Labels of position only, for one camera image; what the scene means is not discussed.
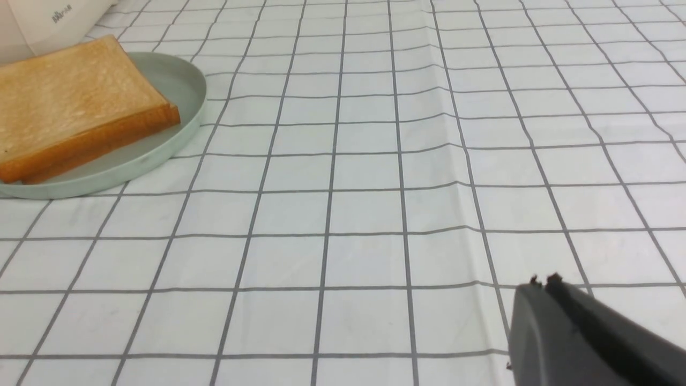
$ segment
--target white appliance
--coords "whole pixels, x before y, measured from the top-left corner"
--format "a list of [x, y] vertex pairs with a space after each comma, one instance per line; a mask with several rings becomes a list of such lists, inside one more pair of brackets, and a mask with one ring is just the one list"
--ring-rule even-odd
[[0, 65], [80, 43], [117, 0], [0, 0]]

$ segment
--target light green plate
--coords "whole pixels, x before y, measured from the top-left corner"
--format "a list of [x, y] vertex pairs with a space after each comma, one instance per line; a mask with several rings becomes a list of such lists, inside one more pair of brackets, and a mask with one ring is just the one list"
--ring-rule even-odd
[[207, 94], [202, 72], [175, 56], [133, 52], [143, 75], [178, 106], [181, 124], [117, 149], [79, 168], [36, 185], [3, 184], [0, 192], [32, 199], [66, 198], [106, 190], [135, 179], [167, 161], [198, 132]]

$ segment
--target bread slice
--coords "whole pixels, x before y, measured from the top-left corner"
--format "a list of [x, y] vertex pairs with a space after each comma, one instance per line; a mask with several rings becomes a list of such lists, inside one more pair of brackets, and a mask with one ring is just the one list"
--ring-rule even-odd
[[39, 183], [179, 123], [111, 35], [0, 67], [0, 180]]

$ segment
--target brand logo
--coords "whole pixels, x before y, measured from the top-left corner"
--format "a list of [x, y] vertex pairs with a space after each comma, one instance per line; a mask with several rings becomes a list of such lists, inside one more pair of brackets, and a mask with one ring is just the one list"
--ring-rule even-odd
[[52, 21], [53, 23], [57, 23], [58, 21], [62, 20], [66, 14], [68, 14], [71, 11], [71, 4], [67, 4], [66, 7], [62, 11], [55, 11], [55, 13], [52, 15]]

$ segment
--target white tablecloth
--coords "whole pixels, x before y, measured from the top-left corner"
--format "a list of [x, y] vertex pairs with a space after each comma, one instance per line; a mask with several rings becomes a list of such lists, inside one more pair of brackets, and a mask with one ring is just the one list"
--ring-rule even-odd
[[512, 385], [560, 273], [686, 347], [685, 0], [123, 0], [207, 76], [90, 197], [0, 199], [0, 384]]

